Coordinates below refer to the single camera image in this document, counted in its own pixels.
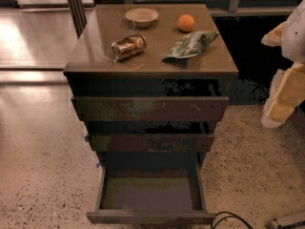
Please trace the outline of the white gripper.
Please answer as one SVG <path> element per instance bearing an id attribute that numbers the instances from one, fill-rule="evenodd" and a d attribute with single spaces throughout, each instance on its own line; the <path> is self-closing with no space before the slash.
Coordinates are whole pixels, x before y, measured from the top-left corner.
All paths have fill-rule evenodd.
<path id="1" fill-rule="evenodd" d="M 261 43 L 269 47 L 281 45 L 282 55 L 294 62 L 290 69 L 276 72 L 263 108 L 262 125 L 277 128 L 305 100 L 305 65 L 302 64 L 305 62 L 305 21 L 282 22 L 265 34 Z"/>

